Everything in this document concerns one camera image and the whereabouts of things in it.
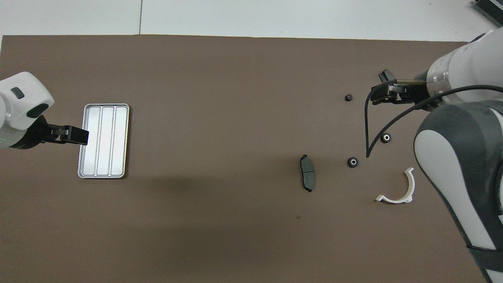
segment small black wheel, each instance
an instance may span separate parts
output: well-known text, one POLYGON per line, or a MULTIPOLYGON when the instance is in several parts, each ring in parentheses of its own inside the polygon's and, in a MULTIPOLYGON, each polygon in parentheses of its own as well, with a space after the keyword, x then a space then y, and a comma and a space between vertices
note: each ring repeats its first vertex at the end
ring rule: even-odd
POLYGON ((358 159, 356 157, 351 157, 348 159, 348 166, 351 168, 355 168, 358 166, 358 159))
POLYGON ((387 132, 385 132, 384 134, 382 134, 381 136, 381 141, 385 144, 389 143, 391 141, 391 135, 387 132))

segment white plastic handle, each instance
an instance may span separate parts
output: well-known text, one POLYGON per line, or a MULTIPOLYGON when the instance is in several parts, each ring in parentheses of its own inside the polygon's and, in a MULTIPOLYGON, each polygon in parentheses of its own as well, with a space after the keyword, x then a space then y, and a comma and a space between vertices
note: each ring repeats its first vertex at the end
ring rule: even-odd
POLYGON ((410 167, 409 169, 405 170, 405 172, 404 172, 407 175, 407 179, 409 180, 409 189, 407 190, 407 193, 401 199, 392 200, 392 199, 389 199, 381 194, 376 198, 376 201, 384 200, 384 201, 387 201, 390 203, 402 203, 402 202, 409 203, 409 202, 411 202, 412 201, 412 194, 414 193, 414 189, 415 189, 414 176, 412 175, 413 170, 414 170, 414 168, 410 167))

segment silver rectangular tray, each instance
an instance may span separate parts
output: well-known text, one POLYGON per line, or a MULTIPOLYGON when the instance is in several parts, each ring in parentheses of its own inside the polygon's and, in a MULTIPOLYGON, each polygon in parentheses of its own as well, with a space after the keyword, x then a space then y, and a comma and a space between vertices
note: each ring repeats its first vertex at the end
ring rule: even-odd
POLYGON ((121 178, 126 168, 129 106, 127 104, 88 104, 84 107, 82 128, 89 131, 87 146, 80 146, 80 178, 121 178))

